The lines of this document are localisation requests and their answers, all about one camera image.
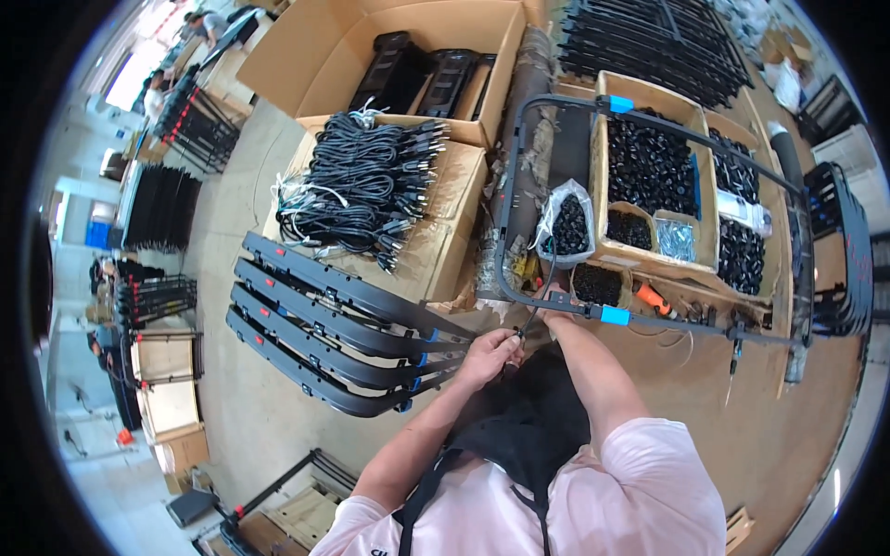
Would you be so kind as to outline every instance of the pink t-shirt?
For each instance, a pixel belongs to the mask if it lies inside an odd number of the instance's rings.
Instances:
[[[634,419],[603,442],[602,457],[581,447],[550,483],[553,556],[725,554],[723,502],[686,425]],[[447,473],[414,526],[412,553],[543,554],[538,517],[510,491],[513,484],[478,458]],[[401,525],[380,504],[353,496],[340,503],[311,556],[396,556],[400,536]]]

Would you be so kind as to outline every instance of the bundle of power cords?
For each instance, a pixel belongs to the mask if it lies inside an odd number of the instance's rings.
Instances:
[[[340,112],[325,123],[309,169],[279,178],[276,219],[289,245],[366,254],[392,274],[409,231],[424,218],[448,127],[433,120],[376,125],[376,114]]]

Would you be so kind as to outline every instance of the orange power tool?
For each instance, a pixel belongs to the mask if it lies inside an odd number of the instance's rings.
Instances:
[[[643,282],[635,281],[633,287],[634,295],[642,299],[648,305],[651,305],[660,317],[670,318],[672,320],[683,320],[680,313],[676,312],[670,306],[664,297],[652,289],[652,286]]]

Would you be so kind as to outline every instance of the hand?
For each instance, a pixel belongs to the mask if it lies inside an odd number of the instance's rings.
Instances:
[[[559,292],[560,294],[566,294],[567,292],[559,287],[556,284],[551,284],[550,287],[547,288],[547,291],[544,291],[544,288],[539,289],[535,293],[535,297],[538,299],[548,299],[549,292]],[[544,324],[547,325],[548,328],[553,326],[554,322],[557,322],[560,319],[565,319],[570,322],[575,322],[574,313],[567,313],[564,310],[552,310],[552,309],[538,309],[538,316],[541,317],[541,320],[544,321]]]
[[[518,366],[525,355],[515,330],[499,328],[476,338],[457,370],[454,382],[473,391],[481,389],[498,375],[505,363]]]

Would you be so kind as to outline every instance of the blue plastic clip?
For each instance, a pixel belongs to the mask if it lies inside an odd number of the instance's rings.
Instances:
[[[695,153],[692,153],[692,156],[689,157],[690,162],[692,162],[692,179],[695,189],[693,193],[695,194],[695,204],[699,207],[699,220],[701,220],[701,177],[699,176],[699,164],[698,159],[695,157]]]
[[[609,95],[609,110],[616,114],[624,114],[634,109],[634,102],[614,94]]]
[[[630,322],[630,311],[603,305],[603,313],[600,315],[600,320],[613,325],[627,326],[627,323]]]

